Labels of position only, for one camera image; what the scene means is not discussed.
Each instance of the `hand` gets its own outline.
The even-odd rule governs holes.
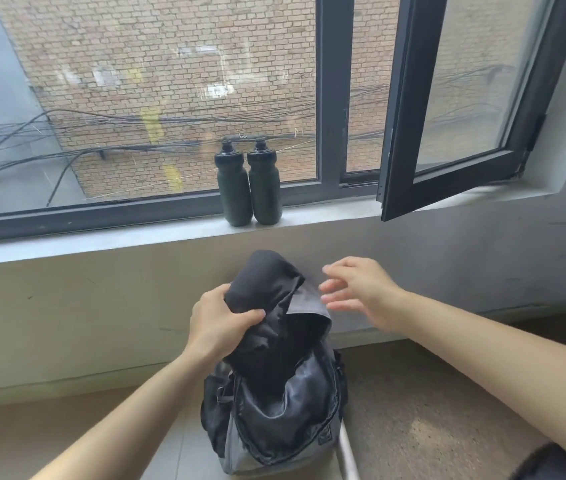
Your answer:
[[[319,286],[329,310],[362,312],[375,327],[391,331],[392,304],[402,289],[369,258],[347,257],[323,267],[330,279]]]
[[[192,308],[190,336],[185,349],[205,355],[215,363],[234,351],[246,330],[265,317],[263,310],[234,314],[223,298],[230,285],[203,293]]]

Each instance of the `left hand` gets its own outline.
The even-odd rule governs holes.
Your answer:
[[[261,322],[263,310],[234,314],[223,298],[230,285],[224,284],[203,296],[192,308],[186,350],[195,351],[215,363],[231,354],[249,327]]]

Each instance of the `gray backpack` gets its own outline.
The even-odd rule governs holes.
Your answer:
[[[330,315],[272,251],[250,257],[225,300],[266,317],[205,380],[201,423],[212,448],[230,475],[301,467],[333,448],[347,402],[343,363],[326,342]]]

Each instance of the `bottle cap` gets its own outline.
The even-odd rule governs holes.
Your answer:
[[[254,144],[254,149],[247,152],[247,161],[250,164],[253,162],[274,163],[276,160],[277,153],[268,148],[265,138],[258,138]]]
[[[243,163],[243,153],[234,149],[230,139],[221,141],[221,151],[214,155],[214,163],[218,165]]]

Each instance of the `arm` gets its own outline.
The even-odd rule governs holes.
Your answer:
[[[194,305],[188,344],[175,361],[139,387],[32,480],[136,480],[193,387],[230,354],[263,310],[230,312],[223,297],[229,285],[205,293]]]
[[[378,263],[326,266],[331,310],[359,311],[463,372],[566,450],[566,346],[399,288]]]

